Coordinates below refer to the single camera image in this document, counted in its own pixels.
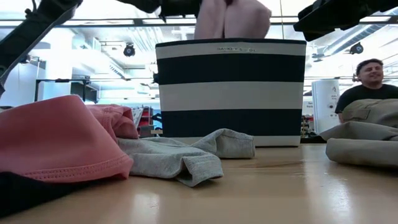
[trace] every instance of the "folded clothing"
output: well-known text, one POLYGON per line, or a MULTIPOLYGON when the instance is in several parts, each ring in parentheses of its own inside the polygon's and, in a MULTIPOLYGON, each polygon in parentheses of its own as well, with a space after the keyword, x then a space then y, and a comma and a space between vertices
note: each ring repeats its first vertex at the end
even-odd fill
POLYGON ((12 172, 0 172, 0 218, 58 199, 99 181, 103 180, 54 184, 12 172))
POLYGON ((258 0, 202 0, 194 39, 263 39, 271 15, 258 0))
POLYGON ((354 101, 344 109, 343 120, 398 128, 398 99, 354 101))
POLYGON ((0 124, 0 172, 58 183, 128 178, 132 159, 78 96, 3 111, 0 124))
POLYGON ((133 158, 131 175, 176 178, 194 187, 223 176, 221 158, 252 158, 253 137, 228 129, 217 130, 187 145, 169 138, 119 139, 119 147, 133 158))
POLYGON ((87 105, 87 108, 113 140, 117 141, 116 137, 138 139, 131 108, 119 105, 87 105))
POLYGON ((119 147, 137 161, 130 175, 176 178, 189 187, 223 176, 220 159, 194 147, 146 139, 119 139, 119 147))
POLYGON ((342 164, 398 167, 398 129, 351 121, 320 136, 327 140, 326 155, 342 164))

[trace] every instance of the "pink fabric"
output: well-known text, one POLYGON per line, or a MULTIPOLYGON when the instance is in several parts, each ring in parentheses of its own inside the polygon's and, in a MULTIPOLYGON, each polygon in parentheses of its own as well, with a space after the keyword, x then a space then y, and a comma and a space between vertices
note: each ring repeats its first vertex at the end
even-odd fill
POLYGON ((116 137, 138 139, 131 108, 119 105, 88 105, 87 108, 116 142, 116 137))
POLYGON ((263 39, 271 15, 258 0, 202 0, 194 39, 263 39))
POLYGON ((0 172, 46 182, 126 179, 133 163, 78 96, 3 111, 0 138, 0 172))

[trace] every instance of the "fabric bin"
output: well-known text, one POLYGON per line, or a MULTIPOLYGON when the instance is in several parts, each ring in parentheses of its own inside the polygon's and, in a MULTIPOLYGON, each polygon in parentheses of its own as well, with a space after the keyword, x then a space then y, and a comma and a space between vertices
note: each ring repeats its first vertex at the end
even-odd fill
POLYGON ((183 40, 156 45, 164 137, 228 128, 256 146, 298 146, 306 42, 183 40))

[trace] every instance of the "wooden table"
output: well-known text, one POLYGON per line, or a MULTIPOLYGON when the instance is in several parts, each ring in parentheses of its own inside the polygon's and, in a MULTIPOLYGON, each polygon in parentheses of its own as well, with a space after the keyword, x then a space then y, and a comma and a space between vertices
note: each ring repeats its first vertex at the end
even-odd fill
POLYGON ((398 223, 397 174, 335 164, 325 145, 256 153, 252 160, 223 161, 223 178, 194 189, 132 177, 0 223, 398 223))

